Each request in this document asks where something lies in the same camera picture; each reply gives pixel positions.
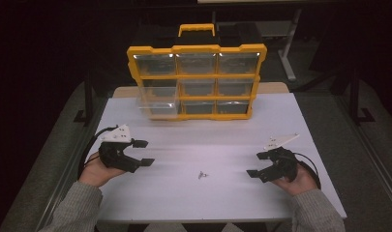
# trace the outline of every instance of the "table surface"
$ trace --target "table surface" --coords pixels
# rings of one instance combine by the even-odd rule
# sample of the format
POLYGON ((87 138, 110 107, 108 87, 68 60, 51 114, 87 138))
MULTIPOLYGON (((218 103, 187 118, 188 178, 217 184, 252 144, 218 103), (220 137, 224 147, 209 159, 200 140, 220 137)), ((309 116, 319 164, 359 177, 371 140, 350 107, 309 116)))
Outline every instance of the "table surface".
MULTIPOLYGON (((149 167, 112 179, 101 188, 99 220, 113 222, 269 221, 291 218, 290 196, 246 170, 272 164, 259 160, 271 136, 299 133, 284 147, 308 156, 317 166, 322 191, 338 213, 346 212, 325 170, 293 94, 259 94, 250 120, 151 121, 135 98, 109 99, 98 131, 128 124, 147 148, 127 148, 136 159, 155 159, 149 167), (207 177, 198 178, 202 171, 207 177)), ((100 141, 91 150, 97 151, 100 141)))

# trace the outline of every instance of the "wire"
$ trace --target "wire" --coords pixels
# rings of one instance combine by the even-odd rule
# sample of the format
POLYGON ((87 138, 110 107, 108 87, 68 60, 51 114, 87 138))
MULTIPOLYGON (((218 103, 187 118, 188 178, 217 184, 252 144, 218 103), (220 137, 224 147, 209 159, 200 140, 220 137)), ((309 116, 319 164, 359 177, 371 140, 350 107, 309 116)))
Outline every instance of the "wire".
POLYGON ((313 163, 313 161, 312 161, 311 159, 309 159, 308 157, 306 157, 306 156, 304 156, 304 155, 302 155, 302 154, 299 154, 299 153, 294 153, 294 155, 298 155, 298 156, 304 157, 304 158, 306 158, 307 160, 309 160, 309 161, 313 164, 313 167, 314 167, 314 169, 316 170, 317 176, 319 176, 319 175, 318 175, 317 167, 316 167, 316 165, 313 163))
POLYGON ((86 163, 84 163, 84 166, 87 165, 87 163, 89 163, 90 161, 93 161, 93 160, 97 159, 98 157, 99 157, 99 156, 96 156, 96 157, 94 157, 94 158, 88 160, 86 163))
POLYGON ((106 129, 100 130, 99 132, 96 133, 96 135, 94 135, 94 136, 90 139, 89 143, 88 143, 87 146, 84 148, 84 151, 83 151, 83 153, 81 154, 80 161, 78 162, 77 178, 80 177, 81 172, 82 172, 83 169, 84 169, 84 165, 87 164, 87 162, 89 162, 89 161, 87 161, 87 162, 84 162, 84 161, 86 160, 87 155, 88 155, 88 153, 90 152, 90 149, 92 148, 93 144, 96 142, 96 140, 97 140, 97 138, 99 137, 99 135, 102 134, 102 133, 105 132, 105 131, 113 131, 113 130, 115 130, 115 129, 117 129, 117 128, 118 128, 118 126, 116 126, 115 128, 106 128, 106 129))

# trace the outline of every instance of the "plastic storage case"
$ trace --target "plastic storage case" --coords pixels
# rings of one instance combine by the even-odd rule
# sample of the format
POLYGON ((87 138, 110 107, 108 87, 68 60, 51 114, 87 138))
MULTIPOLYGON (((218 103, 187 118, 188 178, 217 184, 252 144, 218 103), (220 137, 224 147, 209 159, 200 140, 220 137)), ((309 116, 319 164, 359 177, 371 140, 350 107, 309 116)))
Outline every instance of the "plastic storage case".
POLYGON ((267 53, 254 23, 147 25, 127 50, 150 119, 249 119, 267 53))

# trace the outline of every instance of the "gray sleeve cuff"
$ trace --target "gray sleeve cuff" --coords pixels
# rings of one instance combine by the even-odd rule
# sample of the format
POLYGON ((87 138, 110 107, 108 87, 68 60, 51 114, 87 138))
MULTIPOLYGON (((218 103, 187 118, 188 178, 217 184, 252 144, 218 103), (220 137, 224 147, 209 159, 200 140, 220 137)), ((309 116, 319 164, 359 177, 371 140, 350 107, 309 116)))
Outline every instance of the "gray sleeve cuff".
POLYGON ((293 196, 293 231, 345 231, 341 216, 319 189, 293 196))
POLYGON ((97 187, 92 187, 81 182, 74 182, 72 187, 69 189, 67 197, 73 199, 76 202, 80 202, 83 199, 89 199, 92 202, 102 202, 102 191, 97 187))

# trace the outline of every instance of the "person's hand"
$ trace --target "person's hand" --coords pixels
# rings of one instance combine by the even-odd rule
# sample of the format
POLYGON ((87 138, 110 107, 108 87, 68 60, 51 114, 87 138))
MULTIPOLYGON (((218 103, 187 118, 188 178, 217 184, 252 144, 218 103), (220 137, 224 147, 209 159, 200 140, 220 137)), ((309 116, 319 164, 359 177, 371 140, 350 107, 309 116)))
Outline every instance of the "person's hand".
POLYGON ((99 153, 90 156, 89 161, 84 166, 83 172, 78 181, 93 187, 101 187, 111 178, 119 176, 125 171, 106 167, 99 158, 99 153))
POLYGON ((272 181, 272 183, 293 196, 312 189, 317 189, 316 181, 300 164, 297 164, 297 177, 294 181, 290 182, 288 178, 284 177, 272 181))

